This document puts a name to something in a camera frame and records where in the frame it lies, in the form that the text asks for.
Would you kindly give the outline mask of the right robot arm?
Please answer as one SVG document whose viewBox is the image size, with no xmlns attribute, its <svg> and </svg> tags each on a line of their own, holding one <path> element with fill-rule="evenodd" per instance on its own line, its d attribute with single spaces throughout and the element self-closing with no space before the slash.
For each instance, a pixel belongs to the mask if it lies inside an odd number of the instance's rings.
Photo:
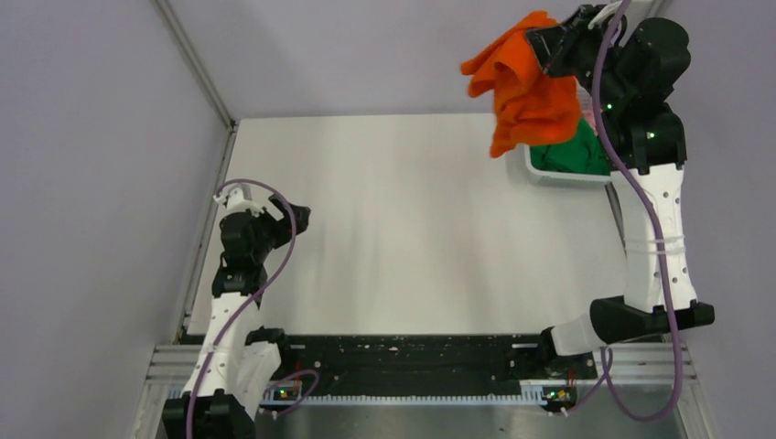
<svg viewBox="0 0 776 439">
<path fill-rule="evenodd" d="M 611 344 L 714 323 L 688 269 L 682 218 L 684 125 L 668 104 L 691 62 L 689 36 L 664 17 L 643 19 L 614 41 L 618 5 L 582 5 L 565 21 L 526 32 L 549 77 L 573 78 L 590 94 L 598 137 L 620 205 L 626 255 L 622 295 L 598 298 L 582 316 L 546 328 L 536 363 L 560 377 L 578 357 Z"/>
</svg>

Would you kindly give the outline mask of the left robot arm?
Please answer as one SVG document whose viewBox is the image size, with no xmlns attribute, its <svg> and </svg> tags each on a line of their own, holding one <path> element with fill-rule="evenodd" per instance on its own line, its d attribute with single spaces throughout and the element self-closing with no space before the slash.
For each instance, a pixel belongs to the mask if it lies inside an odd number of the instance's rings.
<svg viewBox="0 0 776 439">
<path fill-rule="evenodd" d="M 169 438 L 253 438 L 263 390 L 293 367 L 290 349 L 249 336 L 261 327 L 262 296 L 279 275 L 268 274 L 264 263 L 274 250 L 294 249 L 311 210 L 272 189 L 269 200 L 283 213 L 277 219 L 253 200 L 253 184 L 230 180 L 214 196 L 225 215 L 219 223 L 222 251 L 211 284 L 210 322 L 194 370 L 162 410 Z"/>
</svg>

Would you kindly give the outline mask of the orange t shirt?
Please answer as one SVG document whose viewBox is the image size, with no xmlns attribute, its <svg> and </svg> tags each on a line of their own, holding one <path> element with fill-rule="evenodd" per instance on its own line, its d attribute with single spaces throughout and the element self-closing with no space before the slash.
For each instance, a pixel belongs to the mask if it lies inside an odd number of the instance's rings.
<svg viewBox="0 0 776 439">
<path fill-rule="evenodd" d="M 460 73 L 469 78 L 470 98 L 492 94 L 492 158 L 518 145 L 562 144 L 577 133 L 582 118 L 577 81 L 547 76 L 526 39 L 529 30 L 556 24 L 544 10 L 533 11 L 460 64 Z"/>
</svg>

